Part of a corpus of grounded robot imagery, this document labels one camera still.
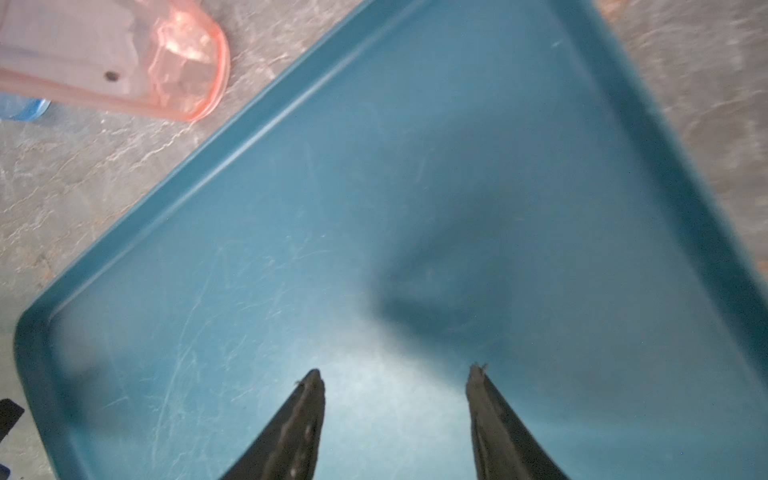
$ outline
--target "gray marble surface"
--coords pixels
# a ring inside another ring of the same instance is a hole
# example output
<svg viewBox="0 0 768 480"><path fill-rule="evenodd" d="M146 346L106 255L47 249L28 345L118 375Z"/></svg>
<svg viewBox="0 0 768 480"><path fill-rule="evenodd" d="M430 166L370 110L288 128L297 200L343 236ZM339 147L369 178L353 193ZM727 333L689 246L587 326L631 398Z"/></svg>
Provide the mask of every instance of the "gray marble surface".
<svg viewBox="0 0 768 480"><path fill-rule="evenodd" d="M768 265L768 4L598 0L760 266ZM53 104L0 122L0 395L22 309L117 218L357 0L204 0L227 33L222 103L193 124ZM0 444L15 478L53 478L30 415Z"/></svg>

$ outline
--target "pink container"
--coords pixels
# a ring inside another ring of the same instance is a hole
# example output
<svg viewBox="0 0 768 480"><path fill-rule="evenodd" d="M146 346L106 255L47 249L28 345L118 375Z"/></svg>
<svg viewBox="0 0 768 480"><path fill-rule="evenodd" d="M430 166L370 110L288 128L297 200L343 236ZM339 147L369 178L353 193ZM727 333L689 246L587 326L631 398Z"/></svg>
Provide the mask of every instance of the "pink container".
<svg viewBox="0 0 768 480"><path fill-rule="evenodd" d="M229 70L221 28L193 0L0 0L0 91L193 121Z"/></svg>

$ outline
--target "dark blue object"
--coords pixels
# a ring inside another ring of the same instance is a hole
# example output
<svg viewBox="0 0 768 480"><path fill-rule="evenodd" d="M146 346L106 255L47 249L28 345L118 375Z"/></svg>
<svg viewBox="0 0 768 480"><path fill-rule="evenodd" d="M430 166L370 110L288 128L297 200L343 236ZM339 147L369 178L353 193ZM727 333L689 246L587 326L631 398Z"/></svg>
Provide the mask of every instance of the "dark blue object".
<svg viewBox="0 0 768 480"><path fill-rule="evenodd" d="M24 313L57 475L472 478L467 368L574 480L768 478L762 283L588 2L367 2Z"/></svg>
<svg viewBox="0 0 768 480"><path fill-rule="evenodd" d="M49 100L0 92L0 120L33 121L48 110Z"/></svg>

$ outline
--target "teal plastic tray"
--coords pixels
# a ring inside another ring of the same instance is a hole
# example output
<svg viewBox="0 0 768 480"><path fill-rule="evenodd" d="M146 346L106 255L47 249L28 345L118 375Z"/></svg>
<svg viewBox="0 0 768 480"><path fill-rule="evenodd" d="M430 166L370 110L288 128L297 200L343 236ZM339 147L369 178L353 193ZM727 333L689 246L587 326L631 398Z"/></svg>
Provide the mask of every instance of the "teal plastic tray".
<svg viewBox="0 0 768 480"><path fill-rule="evenodd" d="M20 319L61 480L215 479L309 369L316 477L474 475L488 363L574 480L768 478L765 296L587 2L378 0Z"/></svg>

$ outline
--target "blue container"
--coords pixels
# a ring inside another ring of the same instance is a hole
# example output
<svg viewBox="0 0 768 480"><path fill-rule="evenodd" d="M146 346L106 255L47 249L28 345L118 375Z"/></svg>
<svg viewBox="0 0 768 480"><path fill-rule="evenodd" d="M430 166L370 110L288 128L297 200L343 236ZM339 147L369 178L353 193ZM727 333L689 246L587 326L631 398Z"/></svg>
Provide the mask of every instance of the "blue container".
<svg viewBox="0 0 768 480"><path fill-rule="evenodd" d="M29 307L56 474L218 478L320 368L316 478L473 478L468 366L574 480L768 478L766 297L589 2L378 0Z"/></svg>
<svg viewBox="0 0 768 480"><path fill-rule="evenodd" d="M48 110L49 100L0 92L0 120L33 121Z"/></svg>

